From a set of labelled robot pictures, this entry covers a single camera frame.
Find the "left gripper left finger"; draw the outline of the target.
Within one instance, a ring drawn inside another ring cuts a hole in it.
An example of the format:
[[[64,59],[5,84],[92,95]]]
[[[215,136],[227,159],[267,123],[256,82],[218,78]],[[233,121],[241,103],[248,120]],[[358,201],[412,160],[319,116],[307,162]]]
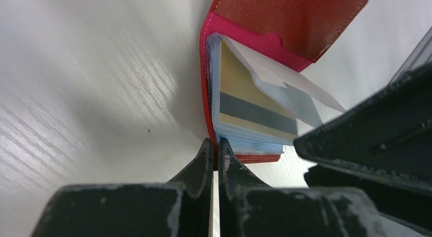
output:
[[[43,210],[32,236],[208,236],[213,144],[165,183],[68,185]]]

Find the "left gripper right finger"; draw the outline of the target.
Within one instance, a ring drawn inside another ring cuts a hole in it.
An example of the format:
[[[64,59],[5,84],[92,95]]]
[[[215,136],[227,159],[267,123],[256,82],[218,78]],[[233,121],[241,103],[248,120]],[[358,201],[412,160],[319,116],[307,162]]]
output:
[[[356,188],[273,188],[219,143],[221,236],[386,236],[377,209]]]

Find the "red leather card holder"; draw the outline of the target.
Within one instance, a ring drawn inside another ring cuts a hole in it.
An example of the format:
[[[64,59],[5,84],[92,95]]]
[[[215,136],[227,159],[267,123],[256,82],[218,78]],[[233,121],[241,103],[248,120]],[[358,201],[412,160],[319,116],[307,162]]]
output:
[[[213,0],[200,37],[201,90],[206,126],[216,143],[210,108],[207,38],[229,38],[291,68],[317,62],[365,7],[368,0]]]

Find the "grey credit card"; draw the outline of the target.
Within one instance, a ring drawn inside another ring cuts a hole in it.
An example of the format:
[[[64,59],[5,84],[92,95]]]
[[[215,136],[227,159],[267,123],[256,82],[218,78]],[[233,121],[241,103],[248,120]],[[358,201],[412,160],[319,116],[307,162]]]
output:
[[[412,71],[431,62],[431,28],[416,45],[398,71],[390,79],[389,84],[400,79],[407,71]]]

